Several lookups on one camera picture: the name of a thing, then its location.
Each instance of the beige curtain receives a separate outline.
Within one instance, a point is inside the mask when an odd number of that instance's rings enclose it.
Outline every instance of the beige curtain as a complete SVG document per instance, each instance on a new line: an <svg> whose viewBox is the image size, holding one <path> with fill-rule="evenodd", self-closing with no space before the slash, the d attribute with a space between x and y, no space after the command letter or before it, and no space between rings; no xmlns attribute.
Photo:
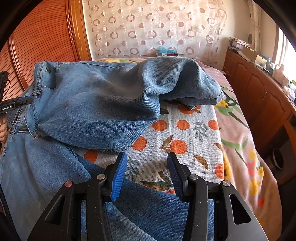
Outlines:
<svg viewBox="0 0 296 241"><path fill-rule="evenodd" d="M261 24L261 8L252 0L249 1L249 8L252 18L253 34L252 34L252 49L260 53L260 24Z"/></svg>

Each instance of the cardboard box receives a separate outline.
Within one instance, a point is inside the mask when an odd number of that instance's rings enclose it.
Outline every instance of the cardboard box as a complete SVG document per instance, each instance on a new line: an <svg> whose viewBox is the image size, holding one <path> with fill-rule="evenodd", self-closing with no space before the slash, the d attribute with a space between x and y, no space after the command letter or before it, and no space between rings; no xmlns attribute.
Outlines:
<svg viewBox="0 0 296 241"><path fill-rule="evenodd" d="M253 61L256 64L262 65L262 64L266 64L267 60L262 58L259 53L257 53L256 51L253 51L252 49L249 49L247 47L243 47L242 49L242 53L243 55L245 55L248 59L250 59L251 61Z"/></svg>

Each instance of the orange fruit print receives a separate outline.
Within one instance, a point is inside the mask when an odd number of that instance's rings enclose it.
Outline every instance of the orange fruit print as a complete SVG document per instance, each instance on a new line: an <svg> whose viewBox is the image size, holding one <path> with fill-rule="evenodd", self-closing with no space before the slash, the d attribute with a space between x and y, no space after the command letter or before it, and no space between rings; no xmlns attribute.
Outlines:
<svg viewBox="0 0 296 241"><path fill-rule="evenodd" d="M180 104L180 105L178 106L178 109L179 109L183 114L186 114L186 115L191 115L191 114L194 113L193 110L189 110L189 109L187 108L187 106L184 105L184 104Z"/></svg>
<svg viewBox="0 0 296 241"><path fill-rule="evenodd" d="M212 130L219 131L218 123L217 123L217 121L215 121L215 120L209 120L209 122L208 122L208 126L209 126Z"/></svg>
<svg viewBox="0 0 296 241"><path fill-rule="evenodd" d="M190 124L187 121L185 121L185 120L178 120L177 127L180 130L187 130L187 129L189 129Z"/></svg>
<svg viewBox="0 0 296 241"><path fill-rule="evenodd" d="M216 166L215 174L218 178L224 179L224 165L223 164L220 163Z"/></svg>
<svg viewBox="0 0 296 241"><path fill-rule="evenodd" d="M134 144L131 146L135 150L143 150L147 145L147 140L145 137L139 137Z"/></svg>
<svg viewBox="0 0 296 241"><path fill-rule="evenodd" d="M187 151L187 144L181 140L174 140L170 144L170 149L176 154L184 154Z"/></svg>
<svg viewBox="0 0 296 241"><path fill-rule="evenodd" d="M98 152L95 150L88 150L84 154L84 158L92 163L96 161L97 157L98 157Z"/></svg>
<svg viewBox="0 0 296 241"><path fill-rule="evenodd" d="M158 120L152 124L152 127L156 131L164 131L168 127L168 124L164 120Z"/></svg>

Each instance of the metal screw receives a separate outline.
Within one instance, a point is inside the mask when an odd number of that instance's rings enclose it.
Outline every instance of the metal screw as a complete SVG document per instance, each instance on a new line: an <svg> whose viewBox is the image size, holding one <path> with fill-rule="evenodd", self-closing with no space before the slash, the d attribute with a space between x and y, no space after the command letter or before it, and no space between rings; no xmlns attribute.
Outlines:
<svg viewBox="0 0 296 241"><path fill-rule="evenodd" d="M71 181L66 181L66 182L65 182L65 187L68 188L68 187L72 186L72 184L73 184L73 183L72 183Z"/></svg>
<svg viewBox="0 0 296 241"><path fill-rule="evenodd" d="M231 183L230 183L230 181L224 180L224 181L222 182L222 184L223 184L224 186L226 186L226 187L229 187Z"/></svg>
<svg viewBox="0 0 296 241"><path fill-rule="evenodd" d="M196 174L190 174L190 175L189 175L189 178L190 178L191 180L196 180L196 179L198 179L198 175L196 175Z"/></svg>
<svg viewBox="0 0 296 241"><path fill-rule="evenodd" d="M105 175L104 174L99 174L99 175L97 175L96 176L97 177L97 179L99 179L99 180L103 180L103 179L105 179Z"/></svg>

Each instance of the wooden door frame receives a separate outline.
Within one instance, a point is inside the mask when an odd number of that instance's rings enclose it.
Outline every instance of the wooden door frame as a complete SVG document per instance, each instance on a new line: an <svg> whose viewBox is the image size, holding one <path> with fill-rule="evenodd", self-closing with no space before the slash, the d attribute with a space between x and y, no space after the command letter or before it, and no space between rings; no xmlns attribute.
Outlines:
<svg viewBox="0 0 296 241"><path fill-rule="evenodd" d="M71 44L76 61L91 61L81 0L65 0Z"/></svg>

